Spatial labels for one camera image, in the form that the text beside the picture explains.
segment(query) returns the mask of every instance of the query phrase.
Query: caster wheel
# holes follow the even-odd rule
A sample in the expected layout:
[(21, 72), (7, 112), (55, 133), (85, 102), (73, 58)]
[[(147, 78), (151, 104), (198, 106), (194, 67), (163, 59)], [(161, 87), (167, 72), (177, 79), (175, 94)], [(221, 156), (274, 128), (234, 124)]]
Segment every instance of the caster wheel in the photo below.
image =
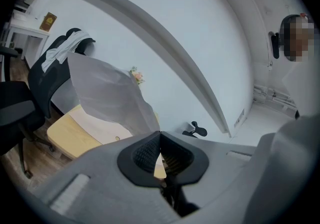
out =
[(32, 173), (30, 173), (29, 171), (25, 171), (24, 175), (28, 178), (31, 179), (31, 177), (33, 176)]

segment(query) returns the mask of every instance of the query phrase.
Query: brown book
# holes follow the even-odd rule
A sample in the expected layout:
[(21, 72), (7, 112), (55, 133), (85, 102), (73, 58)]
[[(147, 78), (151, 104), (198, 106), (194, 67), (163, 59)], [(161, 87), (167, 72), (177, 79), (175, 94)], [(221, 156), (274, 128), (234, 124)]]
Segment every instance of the brown book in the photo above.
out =
[(49, 31), (51, 26), (55, 22), (55, 20), (56, 20), (56, 16), (54, 14), (51, 14), (50, 12), (48, 12), (48, 14), (46, 14), (42, 24), (40, 25), (40, 29), (45, 30), (45, 31)]

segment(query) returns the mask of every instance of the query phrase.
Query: black office chair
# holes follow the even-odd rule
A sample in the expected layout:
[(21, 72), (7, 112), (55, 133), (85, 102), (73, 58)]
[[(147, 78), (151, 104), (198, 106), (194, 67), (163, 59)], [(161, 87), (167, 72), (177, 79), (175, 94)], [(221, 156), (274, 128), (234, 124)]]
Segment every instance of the black office chair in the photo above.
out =
[[(54, 151), (50, 142), (39, 138), (33, 131), (45, 123), (45, 117), (51, 117), (51, 97), (70, 78), (68, 59), (62, 64), (55, 60), (45, 73), (41, 64), (45, 61), (49, 49), (57, 48), (72, 32), (79, 30), (73, 28), (66, 35), (59, 36), (35, 62), (28, 74), (29, 88), (23, 81), (10, 81), (10, 57), (17, 57), (18, 53), (13, 49), (0, 47), (0, 54), (4, 56), (5, 78), (5, 82), (0, 83), (0, 155), (18, 144), (22, 171), (29, 179), (32, 174), (24, 165), (23, 138), (48, 145), (49, 149)], [(75, 52), (84, 54), (90, 42), (95, 41), (92, 38), (82, 40)]]
[(183, 135), (188, 135), (197, 138), (196, 136), (194, 136), (194, 133), (197, 133), (203, 137), (207, 136), (208, 132), (206, 131), (206, 129), (199, 127), (196, 121), (192, 121), (191, 124), (194, 126), (194, 130), (190, 132), (184, 130), (182, 132)]

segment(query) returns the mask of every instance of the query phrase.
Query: wooden floor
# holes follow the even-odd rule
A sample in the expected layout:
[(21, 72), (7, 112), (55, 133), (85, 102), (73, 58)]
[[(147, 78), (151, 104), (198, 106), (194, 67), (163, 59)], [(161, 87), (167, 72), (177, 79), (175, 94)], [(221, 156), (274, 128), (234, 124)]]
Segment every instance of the wooden floor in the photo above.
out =
[[(18, 58), (11, 58), (10, 78), (11, 80), (25, 81), (27, 84), (28, 69), (25, 63)], [(45, 124), (40, 127), (35, 134), (43, 139), (48, 139), (47, 129), (52, 125), (60, 115), (51, 109), (51, 118), (46, 119)], [(7, 171), (10, 179), (17, 186), (21, 186), (31, 193), (45, 180), (62, 169), (71, 161), (58, 149), (51, 152), (48, 146), (40, 143), (23, 140), (24, 161), (28, 170), (33, 174), (31, 179), (27, 179), (21, 170), (19, 161), (18, 146), (15, 146), (5, 155), (0, 156), (0, 160)]]

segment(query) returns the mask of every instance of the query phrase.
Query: chair seat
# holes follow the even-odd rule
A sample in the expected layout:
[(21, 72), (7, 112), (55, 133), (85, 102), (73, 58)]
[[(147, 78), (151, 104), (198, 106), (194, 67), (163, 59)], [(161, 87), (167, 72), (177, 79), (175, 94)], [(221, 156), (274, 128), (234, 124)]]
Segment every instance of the chair seat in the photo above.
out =
[[(22, 122), (30, 131), (34, 131), (45, 123), (45, 118), (27, 84), (23, 81), (0, 82), (0, 109), (28, 100), (34, 103), (36, 109)], [(24, 137), (18, 124), (0, 128), (0, 155), (5, 154)]]

